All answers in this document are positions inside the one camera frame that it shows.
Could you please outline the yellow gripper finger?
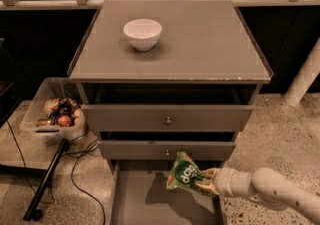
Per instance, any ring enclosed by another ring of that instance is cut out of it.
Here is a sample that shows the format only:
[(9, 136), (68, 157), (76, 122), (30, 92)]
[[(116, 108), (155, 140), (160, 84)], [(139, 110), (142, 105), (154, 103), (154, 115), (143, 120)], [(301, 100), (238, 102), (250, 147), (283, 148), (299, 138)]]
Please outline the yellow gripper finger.
[(203, 191), (209, 192), (210, 194), (213, 195), (218, 195), (219, 192), (216, 189), (214, 183), (209, 180), (209, 181), (204, 181), (204, 182), (200, 182), (200, 181), (196, 181), (195, 184)]
[(200, 172), (200, 175), (208, 179), (214, 179), (219, 171), (219, 168), (209, 168), (206, 170), (202, 170)]

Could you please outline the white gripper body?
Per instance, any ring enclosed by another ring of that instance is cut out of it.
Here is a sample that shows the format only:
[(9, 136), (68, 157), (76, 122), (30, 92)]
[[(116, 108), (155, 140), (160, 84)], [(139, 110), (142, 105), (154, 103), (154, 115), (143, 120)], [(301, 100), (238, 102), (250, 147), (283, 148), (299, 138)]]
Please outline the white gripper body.
[(252, 174), (232, 168), (222, 168), (217, 172), (214, 185), (224, 198), (242, 197), (250, 199), (254, 195)]

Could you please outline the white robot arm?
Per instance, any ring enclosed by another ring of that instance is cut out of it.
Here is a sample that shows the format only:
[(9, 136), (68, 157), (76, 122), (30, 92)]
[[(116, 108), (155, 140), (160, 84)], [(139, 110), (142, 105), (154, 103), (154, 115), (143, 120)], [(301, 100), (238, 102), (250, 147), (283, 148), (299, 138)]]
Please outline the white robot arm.
[(271, 168), (243, 172), (232, 168), (210, 168), (200, 172), (195, 184), (223, 198), (244, 198), (267, 209), (290, 207), (315, 225), (320, 225), (320, 197), (309, 193)]

